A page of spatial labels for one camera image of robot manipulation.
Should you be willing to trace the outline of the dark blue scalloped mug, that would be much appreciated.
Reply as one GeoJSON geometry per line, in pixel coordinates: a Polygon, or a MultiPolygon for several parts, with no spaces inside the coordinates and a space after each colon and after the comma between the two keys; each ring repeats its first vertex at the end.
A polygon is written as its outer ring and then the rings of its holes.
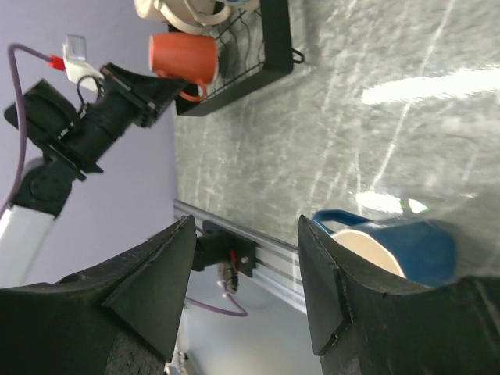
{"type": "Polygon", "coordinates": [[[316,212],[312,221],[349,251],[399,277],[438,287],[455,275],[454,238],[427,220],[370,220],[330,209],[316,212]]]}

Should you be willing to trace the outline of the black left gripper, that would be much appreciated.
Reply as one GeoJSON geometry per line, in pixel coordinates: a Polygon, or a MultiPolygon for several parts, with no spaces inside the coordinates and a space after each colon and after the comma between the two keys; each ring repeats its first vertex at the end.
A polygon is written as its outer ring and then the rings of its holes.
{"type": "Polygon", "coordinates": [[[179,78],[133,73],[113,63],[104,65],[104,95],[87,108],[72,136],[72,151],[101,156],[132,124],[150,127],[185,89],[179,78]]]}

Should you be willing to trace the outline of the cream mug green inside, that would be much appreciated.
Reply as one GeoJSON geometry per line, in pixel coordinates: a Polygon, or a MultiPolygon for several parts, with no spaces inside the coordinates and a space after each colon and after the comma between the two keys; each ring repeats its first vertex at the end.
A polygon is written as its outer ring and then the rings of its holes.
{"type": "Polygon", "coordinates": [[[201,35],[210,27],[226,21],[231,7],[222,4],[216,10],[216,1],[153,1],[135,0],[138,16],[145,20],[167,22],[170,26],[186,34],[201,35]]]}

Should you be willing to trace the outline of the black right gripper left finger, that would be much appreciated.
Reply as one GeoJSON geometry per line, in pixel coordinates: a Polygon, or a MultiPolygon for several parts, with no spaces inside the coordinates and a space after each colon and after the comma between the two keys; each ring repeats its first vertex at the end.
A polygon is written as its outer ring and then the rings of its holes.
{"type": "Polygon", "coordinates": [[[173,356],[195,246],[195,220],[184,216],[54,284],[2,289],[2,373],[163,373],[173,356]]]}

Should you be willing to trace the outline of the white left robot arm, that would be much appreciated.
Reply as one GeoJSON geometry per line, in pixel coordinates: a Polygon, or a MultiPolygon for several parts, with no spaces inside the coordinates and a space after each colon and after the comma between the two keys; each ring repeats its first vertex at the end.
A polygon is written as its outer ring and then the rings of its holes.
{"type": "Polygon", "coordinates": [[[75,180],[102,173],[100,158],[131,125],[151,127],[187,81],[132,73],[112,63],[96,79],[98,97],[76,109],[47,80],[23,93],[27,138],[41,150],[29,161],[1,218],[1,286],[24,285],[75,180]]]}

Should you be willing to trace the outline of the pink mug orange handle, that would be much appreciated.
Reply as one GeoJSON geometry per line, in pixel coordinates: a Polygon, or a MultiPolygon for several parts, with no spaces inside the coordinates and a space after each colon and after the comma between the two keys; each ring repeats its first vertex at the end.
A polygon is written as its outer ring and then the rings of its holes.
{"type": "Polygon", "coordinates": [[[182,32],[152,34],[148,42],[148,63],[159,77],[180,78],[196,85],[202,90],[201,94],[181,92],[180,96],[189,102],[200,102],[216,74],[216,40],[182,32]]]}

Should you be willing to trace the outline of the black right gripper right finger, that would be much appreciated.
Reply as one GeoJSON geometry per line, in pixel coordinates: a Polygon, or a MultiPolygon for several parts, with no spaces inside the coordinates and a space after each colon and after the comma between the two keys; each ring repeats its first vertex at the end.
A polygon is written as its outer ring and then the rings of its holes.
{"type": "Polygon", "coordinates": [[[304,216],[298,254],[325,374],[498,373],[497,277],[424,287],[355,255],[304,216]]]}

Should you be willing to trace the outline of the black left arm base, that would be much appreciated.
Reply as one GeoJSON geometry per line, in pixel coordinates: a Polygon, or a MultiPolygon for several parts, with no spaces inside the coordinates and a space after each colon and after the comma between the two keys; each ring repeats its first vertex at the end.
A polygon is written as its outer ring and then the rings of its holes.
{"type": "Polygon", "coordinates": [[[236,271],[253,277],[257,244],[211,220],[203,220],[197,237],[191,269],[201,272],[208,266],[230,262],[236,271]]]}

